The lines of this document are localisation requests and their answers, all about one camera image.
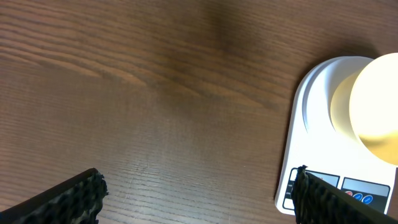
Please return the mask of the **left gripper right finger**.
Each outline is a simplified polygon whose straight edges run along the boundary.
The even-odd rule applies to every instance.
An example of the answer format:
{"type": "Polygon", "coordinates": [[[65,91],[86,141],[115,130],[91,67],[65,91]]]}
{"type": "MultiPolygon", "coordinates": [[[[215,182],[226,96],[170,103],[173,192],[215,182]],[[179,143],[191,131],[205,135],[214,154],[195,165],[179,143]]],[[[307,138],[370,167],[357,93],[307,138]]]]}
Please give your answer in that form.
{"type": "Polygon", "coordinates": [[[292,188],[297,224],[397,224],[397,220],[354,199],[306,168],[298,168],[292,188]]]}

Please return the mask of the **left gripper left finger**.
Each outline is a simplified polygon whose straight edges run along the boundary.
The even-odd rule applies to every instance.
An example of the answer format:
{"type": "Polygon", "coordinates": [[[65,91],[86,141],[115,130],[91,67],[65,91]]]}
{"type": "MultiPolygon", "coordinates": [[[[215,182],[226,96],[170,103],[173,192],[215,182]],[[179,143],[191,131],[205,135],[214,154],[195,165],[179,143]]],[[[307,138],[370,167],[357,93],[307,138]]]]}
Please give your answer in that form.
{"type": "Polygon", "coordinates": [[[91,168],[2,211],[1,224],[98,224],[107,195],[104,176],[91,168]]]}

